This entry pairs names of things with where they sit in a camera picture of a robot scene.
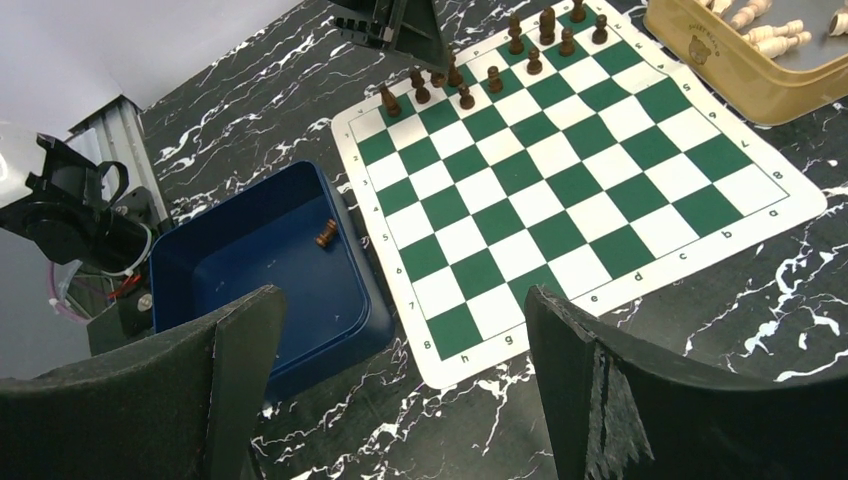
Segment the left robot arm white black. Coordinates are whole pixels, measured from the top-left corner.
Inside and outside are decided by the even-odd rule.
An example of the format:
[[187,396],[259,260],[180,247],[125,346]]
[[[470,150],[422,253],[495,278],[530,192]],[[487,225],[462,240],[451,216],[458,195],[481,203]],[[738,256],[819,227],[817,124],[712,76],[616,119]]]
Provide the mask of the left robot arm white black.
[[[432,1],[342,1],[341,37],[439,73],[450,61]],[[1,124],[1,227],[30,240],[50,261],[81,261],[108,276],[131,276],[148,258],[155,225],[119,214],[131,176],[120,161],[93,163],[66,142]]]

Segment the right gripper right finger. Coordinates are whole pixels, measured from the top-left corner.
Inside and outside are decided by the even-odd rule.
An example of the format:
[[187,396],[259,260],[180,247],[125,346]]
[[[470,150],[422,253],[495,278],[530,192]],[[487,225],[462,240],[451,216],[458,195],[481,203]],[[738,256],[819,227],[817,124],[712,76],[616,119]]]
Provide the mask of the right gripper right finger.
[[847,380],[778,383],[678,355],[535,285],[525,299],[561,479],[843,479]]

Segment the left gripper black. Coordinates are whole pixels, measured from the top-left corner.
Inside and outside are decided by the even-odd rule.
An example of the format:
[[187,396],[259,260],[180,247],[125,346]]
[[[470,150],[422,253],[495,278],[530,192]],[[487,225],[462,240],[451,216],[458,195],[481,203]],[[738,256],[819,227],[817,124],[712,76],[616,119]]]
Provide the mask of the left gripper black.
[[433,0],[336,0],[334,4],[348,12],[334,18],[345,40],[439,73],[448,71],[450,54]]

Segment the brown chess piece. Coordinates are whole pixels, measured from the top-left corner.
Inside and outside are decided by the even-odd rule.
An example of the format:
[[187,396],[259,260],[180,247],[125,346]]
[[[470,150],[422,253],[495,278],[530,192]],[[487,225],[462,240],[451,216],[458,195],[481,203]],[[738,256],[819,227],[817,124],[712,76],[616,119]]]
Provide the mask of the brown chess piece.
[[572,9],[569,14],[569,19],[573,24],[579,24],[586,19],[586,10],[583,0],[573,0]]

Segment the brown bishop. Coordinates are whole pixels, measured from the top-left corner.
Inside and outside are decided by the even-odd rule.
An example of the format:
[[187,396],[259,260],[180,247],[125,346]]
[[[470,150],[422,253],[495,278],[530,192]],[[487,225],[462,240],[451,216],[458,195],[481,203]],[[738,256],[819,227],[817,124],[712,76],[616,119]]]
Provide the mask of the brown bishop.
[[386,114],[390,118],[396,118],[400,116],[402,113],[402,107],[400,106],[395,94],[389,89],[386,84],[382,84],[380,86],[379,94],[382,106],[384,107]]

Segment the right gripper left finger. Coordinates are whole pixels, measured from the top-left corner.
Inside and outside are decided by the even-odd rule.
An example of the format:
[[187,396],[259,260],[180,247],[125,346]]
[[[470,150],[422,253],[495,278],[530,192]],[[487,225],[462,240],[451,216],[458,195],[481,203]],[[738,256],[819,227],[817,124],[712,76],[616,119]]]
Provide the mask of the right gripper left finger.
[[251,438],[285,296],[266,285],[198,319],[1,382],[5,479],[256,479]]

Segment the small brown piece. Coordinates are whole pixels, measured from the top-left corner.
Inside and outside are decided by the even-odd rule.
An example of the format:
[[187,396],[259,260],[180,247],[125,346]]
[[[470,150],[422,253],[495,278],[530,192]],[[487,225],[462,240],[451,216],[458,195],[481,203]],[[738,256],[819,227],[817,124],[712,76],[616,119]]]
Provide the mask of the small brown piece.
[[543,70],[543,64],[540,59],[540,51],[533,47],[528,51],[526,71],[529,75],[538,75]]

